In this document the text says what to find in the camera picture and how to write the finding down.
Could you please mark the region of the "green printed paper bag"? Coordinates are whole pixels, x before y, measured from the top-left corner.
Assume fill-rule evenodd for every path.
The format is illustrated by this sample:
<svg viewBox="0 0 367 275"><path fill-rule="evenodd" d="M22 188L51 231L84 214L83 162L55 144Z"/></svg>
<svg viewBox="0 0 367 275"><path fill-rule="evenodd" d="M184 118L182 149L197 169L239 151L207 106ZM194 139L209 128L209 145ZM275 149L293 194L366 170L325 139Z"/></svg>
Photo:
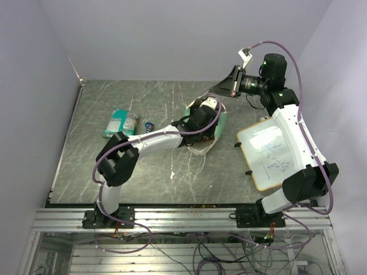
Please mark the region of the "green printed paper bag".
<svg viewBox="0 0 367 275"><path fill-rule="evenodd" d="M199 174L202 173L206 165L206 155L220 139L222 133L224 132L224 128L227 122L227 109L224 103L221 102L218 96L211 93L206 93L202 96L197 97L185 107L185 110L183 112L184 120L182 123L184 130L191 132L190 108L202 107L201 105L202 102L208 96L215 97L217 100L217 108L215 109L217 115L215 119L208 126L203 128L205 131L186 137L186 140L188 141L188 144L186 146L190 152L190 158L194 156L201 158L199 168L196 170L195 173L192 173L191 163L188 163L188 172L190 173L189 176L190 180L196 179L199 176Z"/></svg>

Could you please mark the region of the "blue snack packet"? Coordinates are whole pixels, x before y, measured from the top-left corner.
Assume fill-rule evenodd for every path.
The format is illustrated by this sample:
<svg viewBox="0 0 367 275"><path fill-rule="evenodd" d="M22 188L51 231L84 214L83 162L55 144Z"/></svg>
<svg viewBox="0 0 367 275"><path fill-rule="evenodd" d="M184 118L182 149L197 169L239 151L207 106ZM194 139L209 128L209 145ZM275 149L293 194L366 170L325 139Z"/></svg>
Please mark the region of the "blue snack packet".
<svg viewBox="0 0 367 275"><path fill-rule="evenodd" d="M145 133L150 133L150 132L152 132L152 131L154 130L154 128L155 128L155 125L154 125L153 123L151 123L151 122L147 122L147 123L145 124Z"/></svg>

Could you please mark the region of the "green snack packet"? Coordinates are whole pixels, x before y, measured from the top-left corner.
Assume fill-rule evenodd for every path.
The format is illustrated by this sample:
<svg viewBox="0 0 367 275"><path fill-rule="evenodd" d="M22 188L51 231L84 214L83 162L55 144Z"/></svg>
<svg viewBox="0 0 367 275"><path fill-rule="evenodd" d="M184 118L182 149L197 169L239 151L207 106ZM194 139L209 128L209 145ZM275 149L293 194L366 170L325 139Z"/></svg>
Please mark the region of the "green snack packet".
<svg viewBox="0 0 367 275"><path fill-rule="evenodd" d="M103 137L109 139L117 132L123 132L127 136L135 135L139 119L140 117L136 113L114 109L107 128L103 132Z"/></svg>

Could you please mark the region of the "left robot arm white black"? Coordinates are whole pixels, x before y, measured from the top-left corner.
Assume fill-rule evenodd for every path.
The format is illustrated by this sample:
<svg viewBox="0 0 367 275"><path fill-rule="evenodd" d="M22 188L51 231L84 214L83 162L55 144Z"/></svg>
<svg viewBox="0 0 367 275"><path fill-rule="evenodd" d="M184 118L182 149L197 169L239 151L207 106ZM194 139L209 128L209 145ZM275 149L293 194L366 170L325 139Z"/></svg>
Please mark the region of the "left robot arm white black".
<svg viewBox="0 0 367 275"><path fill-rule="evenodd" d="M114 134L92 171L92 180L100 186L96 220L103 227L116 223L121 187L131 178L139 160L181 147L187 147L193 155L206 155L220 138L226 115L221 103L202 103L192 114L158 131L135 136Z"/></svg>

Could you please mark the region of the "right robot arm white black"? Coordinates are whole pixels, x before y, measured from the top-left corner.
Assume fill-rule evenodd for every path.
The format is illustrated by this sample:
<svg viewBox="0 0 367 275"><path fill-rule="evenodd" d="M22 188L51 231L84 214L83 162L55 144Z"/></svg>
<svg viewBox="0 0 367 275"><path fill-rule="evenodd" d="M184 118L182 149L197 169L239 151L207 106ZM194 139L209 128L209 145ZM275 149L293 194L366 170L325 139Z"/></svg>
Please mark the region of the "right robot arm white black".
<svg viewBox="0 0 367 275"><path fill-rule="evenodd" d="M237 98L257 95L268 116L237 133L239 147L259 191L274 192L255 203L246 203L230 215L237 227L283 227L283 211L307 205L325 196L339 169L329 163L313 141L292 89L285 87L287 61L281 54L264 56L257 76L247 74L252 61L249 50L239 51L242 65L236 65L227 78L210 91Z"/></svg>

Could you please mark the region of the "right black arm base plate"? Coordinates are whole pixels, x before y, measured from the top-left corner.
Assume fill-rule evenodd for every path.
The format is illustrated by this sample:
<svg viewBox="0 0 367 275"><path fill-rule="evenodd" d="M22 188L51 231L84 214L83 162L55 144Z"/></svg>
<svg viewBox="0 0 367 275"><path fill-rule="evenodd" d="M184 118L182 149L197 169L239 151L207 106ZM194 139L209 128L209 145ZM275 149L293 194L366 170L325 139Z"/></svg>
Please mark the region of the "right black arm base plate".
<svg viewBox="0 0 367 275"><path fill-rule="evenodd" d="M237 228L270 228L285 227L284 216L281 212L267 214L261 205L245 204L237 207L229 214L231 220L236 221Z"/></svg>

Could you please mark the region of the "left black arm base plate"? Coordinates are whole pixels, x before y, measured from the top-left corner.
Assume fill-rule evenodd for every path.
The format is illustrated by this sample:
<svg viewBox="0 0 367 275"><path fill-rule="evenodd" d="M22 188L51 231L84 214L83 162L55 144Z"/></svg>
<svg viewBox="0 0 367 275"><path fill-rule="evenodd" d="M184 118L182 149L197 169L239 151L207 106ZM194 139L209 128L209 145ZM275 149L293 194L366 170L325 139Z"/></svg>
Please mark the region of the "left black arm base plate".
<svg viewBox="0 0 367 275"><path fill-rule="evenodd" d="M119 206L119 208L111 214L111 216L123 222L118 222L104 215L97 207L96 210L88 210L84 213L82 220L83 229L132 229L135 221L135 211L127 206Z"/></svg>

